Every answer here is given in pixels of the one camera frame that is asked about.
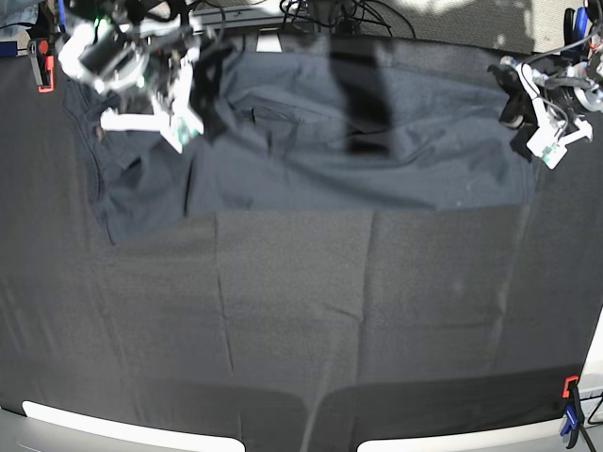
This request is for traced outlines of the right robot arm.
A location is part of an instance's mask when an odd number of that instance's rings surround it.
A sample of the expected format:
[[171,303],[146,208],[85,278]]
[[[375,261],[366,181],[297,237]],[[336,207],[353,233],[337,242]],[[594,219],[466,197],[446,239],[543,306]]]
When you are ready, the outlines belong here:
[[198,64],[222,49],[226,22],[205,24],[196,1],[170,1],[166,16],[141,1],[60,1],[62,71],[101,96],[105,132],[157,132],[176,152],[204,133],[192,101]]

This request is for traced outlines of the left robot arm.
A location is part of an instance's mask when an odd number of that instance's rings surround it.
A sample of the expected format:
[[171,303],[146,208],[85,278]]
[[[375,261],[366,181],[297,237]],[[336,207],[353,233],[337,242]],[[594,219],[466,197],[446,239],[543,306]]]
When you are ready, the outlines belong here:
[[504,56],[489,68],[508,94],[499,121],[517,132],[513,148],[555,169],[602,111],[602,3],[585,1],[563,19],[564,45],[523,59]]

